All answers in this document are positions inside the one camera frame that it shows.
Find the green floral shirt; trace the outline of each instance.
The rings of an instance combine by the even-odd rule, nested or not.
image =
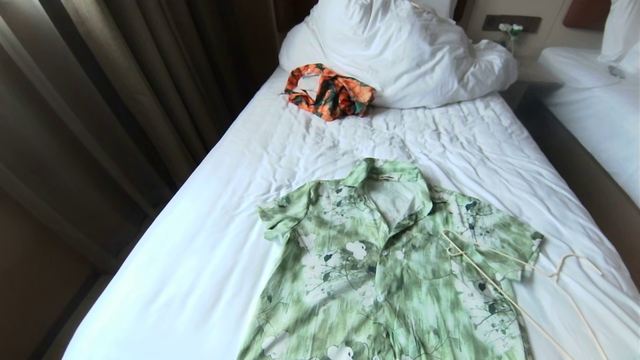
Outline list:
[[[542,235],[518,219],[375,159],[259,214],[284,247],[238,359],[531,358],[514,307],[442,235],[533,263]],[[513,295],[523,264],[451,238]]]

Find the white pillow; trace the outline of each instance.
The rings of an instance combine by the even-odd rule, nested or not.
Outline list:
[[[411,0],[411,2],[421,8],[432,8],[438,16],[451,19],[458,0]]]
[[[471,45],[449,19],[408,0],[320,0],[282,44],[291,71],[323,63],[378,92],[374,104],[434,108],[506,89],[517,64],[500,45]]]
[[[640,1],[612,0],[598,60],[616,64],[640,40]]]

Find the curtain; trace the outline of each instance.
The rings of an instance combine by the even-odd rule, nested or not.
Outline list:
[[[115,271],[276,67],[255,4],[0,1],[0,191]]]

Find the clothing hanger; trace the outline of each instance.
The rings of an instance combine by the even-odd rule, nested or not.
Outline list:
[[[450,230],[450,229],[444,229],[442,230],[442,235],[449,240],[449,242],[451,243],[451,245],[453,245],[453,247],[456,248],[456,250],[458,251],[457,253],[453,253],[451,252],[451,247],[447,248],[447,252],[449,253],[449,255],[451,256],[463,256],[466,260],[468,260],[471,265],[473,265],[474,268],[476,268],[476,270],[478,270],[480,272],[480,274],[482,274],[482,276],[491,284],[493,285],[493,287],[499,292],[501,293],[504,297],[507,298],[507,300],[509,300],[509,302],[514,305],[520,313],[522,313],[524,316],[528,317],[528,319],[533,323],[533,325],[540,331],[542,332],[542,334],[549,340],[551,341],[551,343],[553,343],[556,348],[558,350],[560,350],[560,352],[562,352],[566,357],[568,357],[571,360],[574,360],[574,358],[565,350],[562,348],[562,346],[547,332],[545,331],[542,326],[540,326],[540,324],[538,324],[531,315],[529,315],[526,311],[524,311],[524,309],[522,309],[509,295],[507,295],[507,293],[505,293],[502,288],[496,284],[489,275],[487,275],[482,269],[480,269],[480,267],[473,261],[471,260],[471,258],[464,252],[462,251],[462,249],[460,249],[456,243],[453,242],[453,240],[450,239],[450,237],[447,235],[447,233],[453,233],[456,236],[458,236],[459,238],[473,243],[479,247],[482,247],[484,249],[490,250],[492,252],[495,252],[496,254],[500,254],[506,258],[512,259],[514,261],[517,261],[525,266],[528,266],[530,268],[532,268],[533,270],[543,274],[544,276],[548,277],[548,278],[555,278],[554,279],[554,284],[555,286],[558,288],[558,290],[560,290],[560,292],[562,294],[565,295],[565,297],[567,297],[571,303],[571,305],[573,306],[573,309],[575,310],[576,313],[578,313],[578,315],[580,316],[580,319],[582,320],[582,323],[587,327],[587,329],[589,329],[589,334],[591,335],[593,341],[596,344],[596,347],[598,348],[598,352],[600,353],[600,355],[602,356],[603,359],[605,360],[609,360],[609,358],[607,357],[607,354],[605,354],[604,349],[602,348],[602,346],[600,345],[600,342],[598,341],[598,338],[596,337],[595,333],[593,332],[593,329],[589,326],[589,324],[587,323],[587,320],[584,318],[584,315],[582,314],[582,311],[580,311],[580,309],[578,308],[578,305],[575,303],[575,301],[573,300],[573,298],[571,297],[571,295],[569,295],[569,293],[567,293],[564,289],[562,289],[562,287],[560,287],[560,285],[558,284],[558,280],[560,279],[560,271],[562,270],[562,267],[564,266],[564,262],[568,259],[568,258],[572,258],[572,257],[576,257],[578,259],[581,260],[586,260],[589,265],[591,265],[591,267],[599,274],[602,275],[602,272],[591,262],[591,260],[589,260],[588,258],[585,258],[584,256],[578,255],[578,254],[567,254],[565,256],[562,257],[562,259],[560,259],[560,262],[558,263],[558,266],[556,267],[556,272],[552,273],[552,274],[546,274],[544,271],[540,270],[539,268],[526,263],[522,260],[513,258],[503,252],[500,252],[498,250],[492,249],[491,247],[483,244],[483,243],[479,243],[476,241],[473,241],[469,238],[466,238],[465,236],[462,236],[461,234],[457,233],[456,231]]]

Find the wrinkled bedding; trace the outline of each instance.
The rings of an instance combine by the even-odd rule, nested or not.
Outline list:
[[[325,122],[279,95],[286,80],[276,70],[150,226],[65,360],[235,359],[281,250],[263,238],[256,206],[311,180],[343,178],[364,157],[411,161],[427,182],[532,225],[545,235],[536,266],[548,273],[567,253],[590,258],[602,276],[573,258],[560,284],[609,359],[637,359],[640,296],[626,268],[497,94]],[[534,274],[515,291],[575,359],[599,359],[552,282]],[[564,359],[525,322],[536,359]]]

